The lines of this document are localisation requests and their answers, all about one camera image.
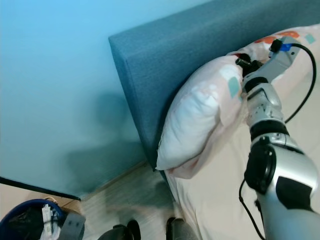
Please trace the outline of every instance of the bed sheet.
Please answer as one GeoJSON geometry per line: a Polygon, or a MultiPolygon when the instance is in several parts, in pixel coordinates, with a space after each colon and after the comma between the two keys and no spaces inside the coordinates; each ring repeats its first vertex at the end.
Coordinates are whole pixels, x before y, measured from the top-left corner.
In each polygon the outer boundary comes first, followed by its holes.
{"type": "MultiPolygon", "coordinates": [[[[320,170],[320,83],[287,128],[299,146],[320,170]]],[[[287,117],[301,103],[311,82],[307,75],[292,93],[282,99],[287,117]]],[[[259,239],[245,209],[238,198],[250,151],[250,133],[240,122],[228,141],[218,152],[211,152],[208,164],[192,179],[182,179],[165,172],[175,200],[180,204],[184,218],[203,240],[257,240],[259,239]]],[[[254,205],[256,194],[246,184],[242,196],[263,233],[260,213],[254,205]]],[[[320,189],[311,200],[312,208],[320,212],[320,189]]]]}

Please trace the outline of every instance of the white pillow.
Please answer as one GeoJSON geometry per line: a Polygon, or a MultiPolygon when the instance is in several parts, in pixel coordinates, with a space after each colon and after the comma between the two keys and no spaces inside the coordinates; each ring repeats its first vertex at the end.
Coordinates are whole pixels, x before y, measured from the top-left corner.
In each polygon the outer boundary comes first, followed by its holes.
{"type": "MultiPolygon", "coordinates": [[[[269,60],[272,41],[292,36],[308,47],[316,60],[320,58],[320,24],[295,27],[264,37],[248,46],[216,58],[200,67],[182,86],[173,100],[158,148],[158,170],[172,170],[179,177],[189,178],[203,162],[197,156],[211,135],[221,136],[235,121],[241,109],[242,68],[235,64],[236,54],[246,53],[251,60],[269,60]]],[[[300,50],[292,66],[272,84],[283,99],[311,70],[309,56],[300,50]]]]}

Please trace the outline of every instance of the blue headboard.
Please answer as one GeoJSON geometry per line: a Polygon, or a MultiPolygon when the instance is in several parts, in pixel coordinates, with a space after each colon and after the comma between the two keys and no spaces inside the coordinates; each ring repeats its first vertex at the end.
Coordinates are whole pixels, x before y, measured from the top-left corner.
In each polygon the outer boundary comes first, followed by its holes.
{"type": "Polygon", "coordinates": [[[320,0],[213,0],[109,38],[118,75],[154,168],[176,92],[204,63],[282,29],[320,22],[320,0]]]}

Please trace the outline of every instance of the blue wall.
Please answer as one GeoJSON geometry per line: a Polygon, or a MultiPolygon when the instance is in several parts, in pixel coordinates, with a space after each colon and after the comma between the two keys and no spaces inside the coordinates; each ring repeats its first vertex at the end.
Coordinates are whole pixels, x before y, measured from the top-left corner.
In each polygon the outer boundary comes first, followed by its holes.
{"type": "Polygon", "coordinates": [[[2,0],[0,176],[83,196],[142,161],[108,36],[207,1],[2,0]]]}

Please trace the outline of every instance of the silver robot arm segment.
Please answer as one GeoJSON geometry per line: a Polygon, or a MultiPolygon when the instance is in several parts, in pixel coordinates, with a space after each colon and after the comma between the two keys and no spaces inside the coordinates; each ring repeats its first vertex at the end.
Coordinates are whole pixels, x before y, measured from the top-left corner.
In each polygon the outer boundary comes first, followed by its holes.
{"type": "MultiPolygon", "coordinates": [[[[283,47],[297,43],[292,37],[281,42],[283,47]]],[[[317,168],[290,137],[281,101],[271,85],[300,50],[288,48],[273,50],[266,64],[243,79],[251,135],[244,178],[256,191],[267,240],[319,240],[320,215],[311,208],[319,181],[317,168]]]]}

